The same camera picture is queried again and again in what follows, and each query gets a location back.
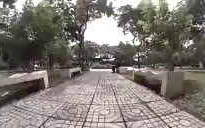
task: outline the stone bench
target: stone bench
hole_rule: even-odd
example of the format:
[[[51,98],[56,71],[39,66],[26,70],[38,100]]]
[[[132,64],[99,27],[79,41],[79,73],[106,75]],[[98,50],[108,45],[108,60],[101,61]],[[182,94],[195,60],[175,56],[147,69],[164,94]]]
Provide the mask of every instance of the stone bench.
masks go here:
[[[120,67],[119,68],[119,73],[127,73],[128,67]]]
[[[81,74],[82,70],[80,67],[70,69],[54,69],[48,70],[49,76],[59,75],[62,78],[72,78],[74,74]]]
[[[133,71],[133,79],[136,80],[136,82],[141,82],[140,84],[147,82],[150,85],[160,85],[160,94],[168,98],[172,98],[183,93],[183,72],[156,72],[140,70],[136,72]]]
[[[19,77],[13,75],[13,77],[2,78],[0,79],[0,87],[35,81],[38,82],[40,88],[48,88],[49,83],[47,71],[36,71],[25,75],[20,75]]]
[[[78,74],[81,74],[81,73],[82,73],[82,70],[81,70],[80,67],[68,69],[69,78],[72,78],[72,76],[73,76],[74,74],[76,74],[76,73],[78,73]]]

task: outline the bush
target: bush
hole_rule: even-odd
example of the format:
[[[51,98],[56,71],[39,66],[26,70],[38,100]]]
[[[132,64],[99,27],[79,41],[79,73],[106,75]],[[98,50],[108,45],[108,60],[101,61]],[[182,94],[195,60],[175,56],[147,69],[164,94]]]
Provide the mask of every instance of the bush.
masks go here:
[[[91,66],[92,69],[111,69],[112,65],[111,64],[99,64],[99,63],[95,63]]]

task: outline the path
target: path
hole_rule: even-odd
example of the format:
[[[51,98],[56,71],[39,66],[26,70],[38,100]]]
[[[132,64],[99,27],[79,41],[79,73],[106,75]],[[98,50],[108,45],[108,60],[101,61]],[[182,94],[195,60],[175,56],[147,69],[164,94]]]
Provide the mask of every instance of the path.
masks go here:
[[[0,108],[1,128],[205,128],[120,75],[89,72]]]

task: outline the planter box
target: planter box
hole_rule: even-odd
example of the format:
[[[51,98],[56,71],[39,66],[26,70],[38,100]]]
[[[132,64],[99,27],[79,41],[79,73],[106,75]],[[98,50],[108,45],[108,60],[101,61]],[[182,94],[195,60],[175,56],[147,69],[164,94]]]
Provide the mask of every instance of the planter box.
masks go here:
[[[184,72],[164,72],[161,95],[173,98],[183,93]]]

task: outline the distant trees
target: distant trees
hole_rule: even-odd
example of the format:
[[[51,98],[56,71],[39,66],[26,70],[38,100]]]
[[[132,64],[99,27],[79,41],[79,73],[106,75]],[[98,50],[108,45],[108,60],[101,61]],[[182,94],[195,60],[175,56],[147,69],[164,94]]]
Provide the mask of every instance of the distant trees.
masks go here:
[[[136,8],[125,5],[119,10],[118,26],[133,35],[133,44],[138,43],[136,50],[150,57],[151,53],[161,53],[170,71],[192,58],[187,50],[189,43],[194,43],[197,51],[201,48],[196,42],[205,34],[205,0],[181,1],[173,10],[166,0],[159,0],[157,6],[141,1]]]

